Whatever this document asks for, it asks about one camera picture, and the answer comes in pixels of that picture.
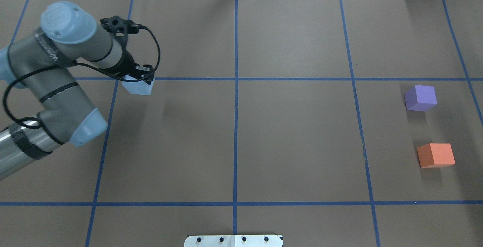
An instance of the wire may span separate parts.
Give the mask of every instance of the wire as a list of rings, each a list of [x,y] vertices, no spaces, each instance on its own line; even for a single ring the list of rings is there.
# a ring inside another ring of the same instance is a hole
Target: wire
[[[7,99],[8,99],[8,95],[10,94],[10,91],[12,90],[12,88],[14,87],[14,85],[17,85],[19,82],[22,82],[23,80],[25,80],[25,79],[27,79],[27,78],[29,78],[31,76],[34,76],[35,74],[43,73],[45,71],[53,70],[53,69],[56,69],[56,68],[59,68],[59,66],[57,66],[57,65],[55,65],[55,66],[48,66],[46,68],[41,68],[41,69],[38,69],[38,70],[34,70],[31,73],[27,73],[26,75],[23,75],[22,77],[18,78],[17,80],[15,80],[12,83],[10,83],[10,85],[8,85],[7,89],[5,89],[5,92],[3,94],[3,101],[2,102],[3,102],[3,109],[5,110],[5,113],[7,114],[7,116],[12,121],[14,121],[15,123],[17,123],[20,126],[23,126],[25,128],[32,129],[32,130],[40,129],[40,128],[43,127],[42,121],[40,119],[38,119],[38,118],[35,118],[35,117],[25,117],[25,118],[17,119],[12,114],[12,112],[10,112],[10,109],[8,108],[8,104],[7,104]],[[34,121],[34,122],[37,122],[38,125],[35,125],[35,126],[27,125],[27,124],[24,123],[25,121]]]
[[[139,25],[139,28],[140,29],[143,29],[143,30],[147,30],[150,33],[152,39],[156,43],[156,48],[157,48],[157,62],[156,62],[156,66],[154,67],[154,69],[152,70],[151,73],[149,73],[148,75],[144,76],[143,78],[134,79],[134,80],[128,80],[128,79],[119,78],[116,75],[107,73],[104,70],[101,70],[99,68],[96,68],[95,66],[91,66],[91,65],[86,64],[86,63],[76,63],[76,65],[77,66],[86,66],[87,68],[91,68],[91,69],[93,69],[93,70],[95,70],[95,71],[97,71],[99,73],[102,73],[102,74],[104,74],[106,76],[109,76],[109,77],[111,77],[111,78],[113,78],[115,80],[119,80],[119,81],[122,81],[122,82],[140,82],[142,80],[147,80],[149,77],[151,77],[152,75],[154,75],[154,73],[156,72],[157,68],[159,67],[159,62],[161,61],[161,49],[159,47],[159,43],[157,42],[156,37],[154,36],[154,34],[152,33],[152,31],[148,27],[146,27],[144,25]]]
[[[154,75],[154,73],[156,72],[156,70],[158,69],[159,67],[159,62],[161,61],[161,49],[159,47],[159,43],[157,42],[157,39],[155,37],[155,35],[152,33],[152,31],[144,26],[144,25],[139,25],[139,29],[143,29],[143,30],[147,30],[152,39],[154,40],[155,44],[156,44],[156,48],[157,48],[157,62],[156,62],[156,66],[154,67],[154,69],[152,70],[151,73],[145,75],[143,78],[139,78],[139,79],[135,79],[135,80],[127,80],[127,79],[123,79],[123,78],[119,78],[115,75],[112,75],[112,74],[109,74],[109,73],[106,73],[104,70],[101,70],[101,69],[98,69],[94,66],[91,66],[91,65],[88,65],[86,63],[76,63],[76,65],[78,66],[86,66],[88,68],[91,68],[95,71],[98,71],[99,73],[102,73],[104,75],[107,75],[111,78],[114,78],[116,80],[120,80],[120,81],[123,81],[123,82],[140,82],[142,80],[147,80],[148,78],[150,78],[152,75]],[[8,96],[10,94],[10,91],[12,90],[12,88],[17,85],[19,82],[22,82],[23,80],[31,77],[31,76],[34,76],[38,73],[43,73],[45,71],[48,71],[48,70],[53,70],[53,69],[57,69],[57,68],[60,68],[58,65],[53,65],[53,66],[48,66],[46,68],[41,68],[41,69],[37,69],[37,70],[34,70],[32,71],[31,73],[27,73],[26,75],[23,75],[21,76],[20,78],[18,78],[17,80],[13,81],[12,83],[10,83],[7,87],[7,89],[5,89],[5,92],[3,94],[3,99],[2,99],[2,104],[3,104],[3,109],[5,110],[5,113],[7,114],[7,116],[12,120],[14,121],[15,123],[17,123],[18,125],[22,126],[22,127],[25,127],[25,128],[28,128],[28,129],[32,129],[32,130],[36,130],[36,129],[40,129],[40,128],[43,128],[43,123],[40,119],[38,118],[35,118],[35,117],[24,117],[24,118],[21,118],[21,119],[17,119],[13,114],[12,112],[10,111],[10,109],[8,108],[8,103],[7,103],[7,99],[8,99]],[[25,124],[24,122],[25,121],[33,121],[33,122],[36,122],[37,125],[27,125]]]

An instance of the metal bracket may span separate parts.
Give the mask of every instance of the metal bracket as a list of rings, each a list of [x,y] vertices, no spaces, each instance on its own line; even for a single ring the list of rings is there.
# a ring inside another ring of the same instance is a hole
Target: metal bracket
[[[189,236],[185,247],[283,247],[281,235]]]

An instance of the silver cylinder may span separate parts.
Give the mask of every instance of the silver cylinder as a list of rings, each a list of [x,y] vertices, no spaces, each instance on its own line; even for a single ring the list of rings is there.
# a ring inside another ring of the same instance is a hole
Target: silver cylinder
[[[54,142],[41,128],[31,130],[22,127],[21,130],[26,134],[31,144],[35,144],[43,151],[52,152],[60,146],[60,144]],[[0,132],[0,180],[7,178],[7,176],[24,168],[34,160],[19,149],[12,139],[9,129]]]
[[[34,161],[15,145],[10,130],[0,133],[0,180]]]

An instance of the blue tape line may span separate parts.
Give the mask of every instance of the blue tape line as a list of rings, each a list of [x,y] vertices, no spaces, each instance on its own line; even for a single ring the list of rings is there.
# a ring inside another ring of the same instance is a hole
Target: blue tape line
[[[0,202],[0,206],[92,206],[91,202]]]
[[[97,198],[98,198],[98,195],[99,195],[100,180],[102,178],[102,170],[104,168],[104,160],[105,160],[106,152],[107,152],[107,141],[109,140],[109,132],[111,131],[112,113],[114,112],[114,104],[115,104],[115,101],[116,101],[118,85],[119,85],[119,81],[116,80],[116,82],[114,84],[114,92],[112,93],[111,109],[109,111],[109,119],[107,120],[108,126],[107,126],[107,130],[106,130],[106,134],[104,136],[104,145],[102,147],[102,155],[100,157],[97,181],[95,182],[95,191],[94,191],[94,198],[92,200],[91,217],[90,217],[90,220],[89,220],[89,228],[88,228],[88,233],[87,233],[87,236],[86,236],[86,247],[89,246],[90,235],[91,235],[91,232],[92,232],[92,226],[94,224],[95,208],[97,206]]]
[[[91,209],[91,216],[89,218],[89,228],[88,228],[88,233],[86,235],[86,247],[89,246],[90,244],[90,235],[92,233],[92,225],[94,224],[94,215],[95,215],[95,205],[92,206]]]
[[[483,204],[481,200],[447,200],[447,201],[379,201],[375,205],[424,205],[424,204]]]
[[[233,202],[97,202],[96,207],[233,206]],[[347,201],[347,202],[237,202],[236,206],[368,206],[368,205],[483,204],[483,200]],[[92,206],[92,202],[0,202],[0,206]]]
[[[76,80],[114,80],[110,77],[76,77]],[[156,77],[166,81],[235,81],[233,77]],[[355,77],[356,81],[466,81],[466,78]],[[480,82],[483,78],[470,78]],[[238,81],[352,81],[350,77],[239,77]]]
[[[131,0],[129,3],[129,11],[128,11],[128,20],[131,19],[131,12],[132,12],[132,5],[134,4],[134,0]]]
[[[379,228],[377,226],[376,207],[374,206],[374,197],[372,195],[371,173],[369,171],[369,161],[367,159],[366,141],[364,140],[364,131],[362,130],[362,120],[361,120],[361,114],[360,114],[360,109],[359,109],[359,99],[357,98],[357,89],[355,87],[354,69],[352,68],[351,49],[349,47],[349,37],[347,36],[347,26],[346,26],[346,22],[345,22],[343,0],[339,0],[339,3],[340,3],[340,14],[342,16],[342,24],[343,24],[343,28],[344,28],[345,48],[347,50],[347,60],[349,61],[349,70],[351,72],[351,78],[352,78],[352,92],[354,94],[355,112],[357,113],[357,122],[359,123],[359,134],[360,134],[361,141],[362,141],[362,149],[363,149],[364,161],[365,161],[365,166],[366,166],[367,187],[368,187],[368,191],[369,191],[369,199],[371,200],[372,222],[373,222],[373,225],[374,225],[376,245],[377,245],[377,247],[381,247],[381,241],[380,241],[380,238],[379,238]]]
[[[371,205],[367,202],[238,202],[238,206],[323,206],[323,205]]]
[[[465,78],[385,78],[385,77],[356,77],[356,81],[466,81]]]
[[[75,77],[76,80],[102,80],[102,81],[111,81],[114,80],[111,77]]]
[[[443,8],[445,9],[446,20],[448,22],[448,26],[450,27],[451,36],[453,38],[454,45],[456,47],[456,51],[458,52],[459,61],[461,62],[461,66],[463,67],[463,71],[465,72],[466,81],[468,82],[469,91],[471,92],[471,96],[473,97],[473,101],[474,101],[475,106],[476,106],[476,112],[478,113],[478,116],[480,117],[480,123],[483,126],[483,116],[481,115],[481,109],[480,109],[480,106],[478,104],[478,100],[476,99],[476,94],[473,90],[473,86],[471,85],[471,80],[469,78],[468,70],[466,69],[465,61],[464,61],[463,56],[461,54],[461,50],[459,49],[458,40],[456,39],[456,35],[454,35],[454,30],[453,30],[452,25],[451,25],[450,15],[448,13],[448,8],[446,7],[446,0],[441,0],[441,1],[443,2]]]
[[[254,77],[254,78],[238,78],[240,81],[350,81],[351,78],[339,78],[339,77]]]
[[[232,202],[98,202],[97,206],[233,206]]]
[[[12,40],[10,40],[10,44],[15,42],[15,38],[17,37],[17,32],[20,28],[20,24],[22,23],[22,19],[24,18],[24,13],[25,13],[25,10],[27,9],[27,5],[29,4],[29,1],[30,0],[25,0],[24,7],[22,8],[22,13],[20,13],[20,17],[18,19],[17,26],[15,27],[14,34],[12,35]]]
[[[219,77],[156,77],[155,80],[167,81],[234,81],[235,78],[219,78]]]
[[[235,125],[233,144],[233,234],[237,234],[238,188],[238,0],[235,0]]]

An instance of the purple cube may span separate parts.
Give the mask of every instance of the purple cube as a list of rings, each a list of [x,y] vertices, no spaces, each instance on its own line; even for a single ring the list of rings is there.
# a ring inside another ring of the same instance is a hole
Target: purple cube
[[[404,94],[406,100],[406,110],[428,111],[435,106],[436,92],[433,86],[415,85]]]

